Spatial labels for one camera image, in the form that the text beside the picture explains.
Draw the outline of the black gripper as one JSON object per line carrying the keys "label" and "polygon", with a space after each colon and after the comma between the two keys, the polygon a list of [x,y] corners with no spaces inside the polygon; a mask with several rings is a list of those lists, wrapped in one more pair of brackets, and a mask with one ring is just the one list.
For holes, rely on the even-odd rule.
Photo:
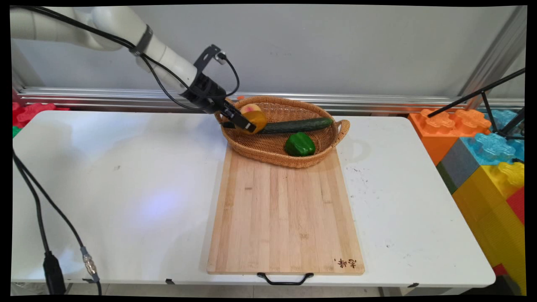
{"label": "black gripper", "polygon": [[226,91],[215,81],[204,74],[196,76],[188,90],[181,96],[189,101],[191,105],[181,105],[185,109],[203,111],[208,114],[221,112],[226,117],[227,122],[222,122],[223,128],[242,129],[253,133],[256,130],[255,124],[247,120],[232,103],[226,101]]}

